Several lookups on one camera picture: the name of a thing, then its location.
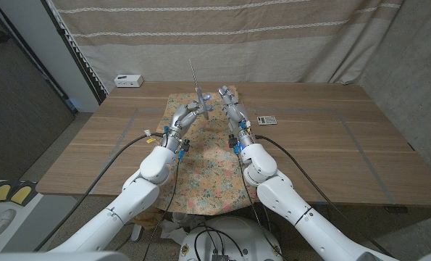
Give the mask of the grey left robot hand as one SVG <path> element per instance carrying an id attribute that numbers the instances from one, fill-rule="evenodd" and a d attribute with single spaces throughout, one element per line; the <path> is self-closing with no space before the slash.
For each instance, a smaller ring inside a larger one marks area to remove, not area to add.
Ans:
<path id="1" fill-rule="evenodd" d="M 180 105 L 172 116 L 169 130 L 165 132 L 161 146 L 176 152 L 180 139 L 187 133 L 196 118 L 203 115 L 207 120 L 209 119 L 209 112 L 214 110 L 212 105 L 206 104 L 210 99 L 210 94 L 199 94 L 198 98 L 191 103 Z"/>

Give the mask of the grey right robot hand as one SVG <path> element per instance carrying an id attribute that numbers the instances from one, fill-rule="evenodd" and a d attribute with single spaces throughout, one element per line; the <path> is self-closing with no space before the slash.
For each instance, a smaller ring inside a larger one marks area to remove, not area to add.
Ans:
<path id="1" fill-rule="evenodd" d="M 227 86 L 219 88 L 218 92 L 225 103 L 222 111 L 229 120 L 228 126 L 231 133 L 237 138 L 242 148 L 254 144 L 255 139 L 250 134 L 250 121 L 244 106 L 239 103 Z"/>

